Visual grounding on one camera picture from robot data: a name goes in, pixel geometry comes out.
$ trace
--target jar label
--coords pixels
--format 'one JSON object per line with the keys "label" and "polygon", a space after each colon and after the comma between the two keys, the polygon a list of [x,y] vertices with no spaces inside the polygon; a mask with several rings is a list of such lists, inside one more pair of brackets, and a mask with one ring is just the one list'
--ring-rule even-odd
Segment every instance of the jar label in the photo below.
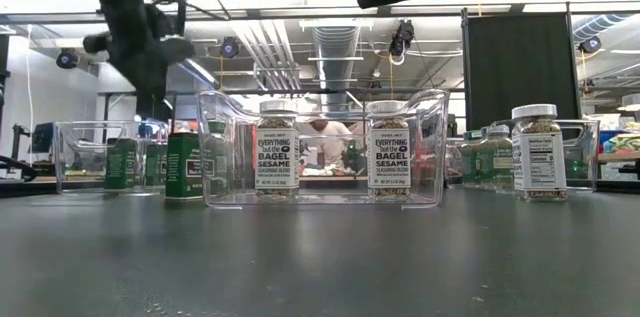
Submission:
{"label": "jar label", "polygon": [[372,129],[368,144],[369,187],[411,187],[409,130]]}
{"label": "jar label", "polygon": [[562,133],[521,134],[513,139],[516,190],[566,190]]}
{"label": "jar label", "polygon": [[513,158],[512,157],[493,157],[493,168],[494,169],[508,169],[511,170],[513,167]]}
{"label": "jar label", "polygon": [[300,174],[298,131],[259,128],[256,144],[256,189],[297,188]]}

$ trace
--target spice jar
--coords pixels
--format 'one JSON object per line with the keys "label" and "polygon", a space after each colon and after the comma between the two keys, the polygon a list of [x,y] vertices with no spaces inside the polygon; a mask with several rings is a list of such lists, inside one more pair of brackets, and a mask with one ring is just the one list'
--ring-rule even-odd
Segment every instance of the spice jar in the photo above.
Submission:
{"label": "spice jar", "polygon": [[509,139],[509,127],[492,126],[480,152],[480,179],[486,189],[513,190],[513,146]]}
{"label": "spice jar", "polygon": [[467,131],[464,133],[466,143],[460,147],[462,154],[462,185],[465,187],[476,187],[478,185],[478,166],[477,159],[478,144],[481,142],[482,135],[480,131]]}
{"label": "spice jar", "polygon": [[292,203],[299,187],[299,142],[292,100],[260,103],[255,188],[261,203]]}
{"label": "spice jar", "polygon": [[528,201],[564,201],[567,180],[562,131],[552,104],[516,107],[513,128],[514,186]]}
{"label": "spice jar", "polygon": [[369,197],[376,202],[406,202],[411,194],[409,124],[397,116],[401,101],[367,105]]}

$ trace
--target gray table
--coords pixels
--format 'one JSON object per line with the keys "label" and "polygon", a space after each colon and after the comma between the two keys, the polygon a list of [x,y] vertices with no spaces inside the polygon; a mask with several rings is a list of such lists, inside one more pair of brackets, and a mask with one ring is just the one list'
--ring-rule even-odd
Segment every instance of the gray table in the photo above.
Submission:
{"label": "gray table", "polygon": [[640,198],[442,208],[0,201],[0,316],[639,316]]}

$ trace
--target green spice can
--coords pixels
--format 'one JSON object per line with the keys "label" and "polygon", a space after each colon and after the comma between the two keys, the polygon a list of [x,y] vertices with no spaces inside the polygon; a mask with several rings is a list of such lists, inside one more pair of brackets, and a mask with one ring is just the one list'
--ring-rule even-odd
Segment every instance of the green spice can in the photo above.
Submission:
{"label": "green spice can", "polygon": [[107,140],[107,170],[104,189],[124,192],[136,185],[137,142],[133,139],[109,138]]}
{"label": "green spice can", "polygon": [[174,133],[169,136],[165,183],[167,199],[202,200],[203,174],[208,176],[213,171],[211,150],[205,147],[201,156],[198,135]]}
{"label": "green spice can", "polygon": [[167,145],[150,144],[146,149],[144,185],[164,187],[167,175]]}

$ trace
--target ceiling pipe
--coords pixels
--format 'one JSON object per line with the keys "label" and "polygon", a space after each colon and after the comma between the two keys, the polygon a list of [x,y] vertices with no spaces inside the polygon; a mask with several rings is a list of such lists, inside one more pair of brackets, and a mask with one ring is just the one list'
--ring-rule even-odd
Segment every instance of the ceiling pipe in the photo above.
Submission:
{"label": "ceiling pipe", "polygon": [[[356,45],[360,36],[360,27],[314,27],[311,30],[316,48],[316,56],[323,58],[355,57]],[[329,89],[349,88],[348,80],[353,71],[354,61],[322,61],[318,62],[320,79]],[[345,95],[326,95],[329,111],[340,111],[346,103]]]}
{"label": "ceiling pipe", "polygon": [[[251,46],[250,48],[253,50],[254,54],[258,56],[258,59],[260,61],[260,63],[258,64],[258,67],[260,69],[268,69],[270,67],[269,61],[267,60],[266,56],[262,54],[260,47],[258,47],[258,41],[256,40],[255,35],[251,31],[251,29],[249,29],[245,24],[242,26],[241,30],[244,31],[244,36],[247,39],[247,41],[249,41],[249,46]],[[273,71],[260,71],[260,72],[264,73],[266,76],[271,78],[271,82],[273,82],[273,84],[275,84],[278,89],[287,89],[286,85],[283,85],[280,79],[277,78],[275,72]]]}
{"label": "ceiling pipe", "polygon": [[[278,37],[282,41],[282,48],[284,49],[284,53],[286,55],[286,60],[289,61],[289,68],[297,68],[298,64],[296,60],[293,58],[293,52],[291,51],[291,43],[289,42],[289,36],[287,35],[287,29],[284,26],[284,22],[282,20],[273,21],[273,26],[276,28],[276,33]],[[300,76],[298,73],[293,73],[294,80],[296,81],[296,85],[300,88]]]}
{"label": "ceiling pipe", "polygon": [[[253,32],[255,37],[258,39],[258,47],[256,48],[258,51],[261,51],[263,58],[267,61],[267,65],[273,68],[278,67],[278,61],[276,61],[275,57],[273,57],[273,52],[271,51],[271,47],[269,47],[269,42],[262,31],[262,27],[258,21],[249,22],[250,30]],[[280,80],[280,83],[284,86],[284,88],[292,88],[292,85],[289,85],[289,81],[287,78],[281,74],[282,71],[273,71],[273,74],[276,78]]]}
{"label": "ceiling pipe", "polygon": [[[253,46],[251,45],[251,43],[249,42],[249,40],[247,39],[247,36],[244,33],[244,30],[242,27],[238,26],[238,25],[234,25],[233,26],[233,31],[236,33],[236,36],[238,36],[238,39],[240,39],[240,42],[242,42],[242,45],[244,46],[244,48],[247,50],[247,52],[249,52],[249,54],[251,55],[251,57],[253,57],[253,61],[255,62],[255,64],[260,67],[260,68],[266,68],[264,63],[262,63],[261,58],[258,56],[258,54],[256,54],[256,52],[253,50]],[[282,89],[282,87],[276,83],[272,77],[271,74],[269,72],[265,73],[266,75],[266,79],[267,82],[271,85],[271,87],[273,89]],[[266,87],[264,87],[264,85],[262,84],[262,82],[260,81],[260,78],[258,77],[257,74],[253,75],[253,78],[260,84],[262,85],[261,87],[264,90],[267,90]]]}
{"label": "ceiling pipe", "polygon": [[[269,36],[269,39],[271,40],[271,42],[273,42],[273,47],[275,48],[276,54],[278,54],[278,58],[280,59],[280,61],[282,61],[283,63],[286,63],[286,67],[288,68],[295,67],[295,65],[291,65],[291,63],[288,62],[287,60],[286,54],[282,48],[282,45],[280,44],[280,39],[282,37],[278,36],[278,32],[276,32],[273,22],[269,20],[264,20],[262,21],[262,26],[264,27],[264,30],[267,32],[267,35]],[[295,77],[297,72],[287,70],[284,72],[284,74],[289,79],[289,84],[293,88],[300,89],[300,83]]]}
{"label": "ceiling pipe", "polygon": [[579,21],[573,26],[573,42],[582,43],[635,15],[634,13],[601,14]]}

